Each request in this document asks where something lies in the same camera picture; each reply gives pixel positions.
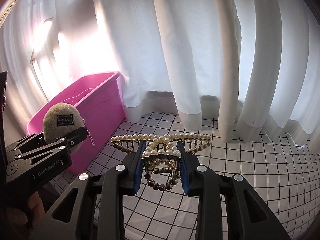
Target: plush toy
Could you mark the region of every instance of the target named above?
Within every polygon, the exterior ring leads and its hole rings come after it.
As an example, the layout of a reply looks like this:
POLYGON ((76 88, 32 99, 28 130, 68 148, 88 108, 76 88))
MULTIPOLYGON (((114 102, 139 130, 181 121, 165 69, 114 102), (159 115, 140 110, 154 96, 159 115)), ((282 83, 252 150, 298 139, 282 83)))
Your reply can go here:
MULTIPOLYGON (((73 130, 84 126, 80 113, 73 105, 58 103, 50 107, 43 119, 43 135, 46 144, 56 141, 73 130)), ((71 148, 71 153, 76 152, 82 142, 71 148)))

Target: silver screw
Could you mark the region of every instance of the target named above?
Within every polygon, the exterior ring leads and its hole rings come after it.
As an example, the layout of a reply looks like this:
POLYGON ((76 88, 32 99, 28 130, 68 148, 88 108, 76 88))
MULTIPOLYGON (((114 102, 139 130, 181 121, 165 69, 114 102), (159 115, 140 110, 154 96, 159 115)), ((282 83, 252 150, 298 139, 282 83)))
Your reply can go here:
POLYGON ((116 170, 117 170, 117 171, 124 171, 124 169, 125 169, 125 166, 122 165, 122 164, 116 166, 116 170))
POLYGON ((240 174, 236 174, 234 176, 234 178, 235 178, 236 181, 242 181, 243 180, 243 177, 240 174))
POLYGON ((89 175, 86 174, 86 173, 81 173, 81 174, 79 175, 79 179, 80 179, 80 180, 86 180, 88 177, 89 177, 89 175))
POLYGON ((204 171, 207 170, 207 167, 206 167, 206 166, 203 166, 203 165, 199 165, 199 166, 197 167, 197 170, 198 170, 198 171, 201 171, 201 172, 204 172, 204 171))

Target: white curtain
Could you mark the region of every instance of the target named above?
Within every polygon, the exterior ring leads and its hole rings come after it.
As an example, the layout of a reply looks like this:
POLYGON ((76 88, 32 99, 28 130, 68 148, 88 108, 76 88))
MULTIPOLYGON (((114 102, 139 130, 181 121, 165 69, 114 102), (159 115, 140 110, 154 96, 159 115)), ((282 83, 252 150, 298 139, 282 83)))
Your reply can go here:
POLYGON ((320 27, 303 0, 19 0, 0 29, 0 66, 20 125, 80 76, 119 70, 127 119, 218 119, 224 142, 263 128, 320 149, 320 27), (55 20, 35 67, 34 37, 55 20), (39 80, 45 96, 39 88, 39 80))

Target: lamp pole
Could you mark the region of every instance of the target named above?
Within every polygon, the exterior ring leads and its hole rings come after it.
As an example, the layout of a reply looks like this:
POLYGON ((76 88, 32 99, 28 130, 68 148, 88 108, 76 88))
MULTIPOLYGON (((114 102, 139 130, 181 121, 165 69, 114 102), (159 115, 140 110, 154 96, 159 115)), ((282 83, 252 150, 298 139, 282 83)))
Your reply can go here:
POLYGON ((47 100, 47 102, 49 100, 48 100, 46 94, 44 93, 42 85, 39 81, 39 77, 42 77, 42 75, 41 75, 39 65, 36 62, 36 57, 37 57, 38 52, 41 50, 42 46, 44 45, 44 42, 48 36, 48 33, 51 28, 53 20, 54 20, 54 18, 46 19, 43 22, 42 26, 40 27, 39 32, 37 33, 36 38, 35 38, 35 45, 32 50, 31 59, 30 59, 30 64, 32 64, 33 75, 35 76, 36 82, 37 82, 42 94, 44 95, 45 99, 47 100))

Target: black fabric label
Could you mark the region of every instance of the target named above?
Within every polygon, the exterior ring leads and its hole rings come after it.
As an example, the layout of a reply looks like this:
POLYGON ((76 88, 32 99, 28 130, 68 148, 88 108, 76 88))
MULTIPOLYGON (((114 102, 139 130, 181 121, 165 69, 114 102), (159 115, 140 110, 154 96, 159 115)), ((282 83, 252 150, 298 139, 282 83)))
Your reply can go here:
POLYGON ((57 126, 73 125, 73 115, 72 114, 62 114, 57 115, 57 126))

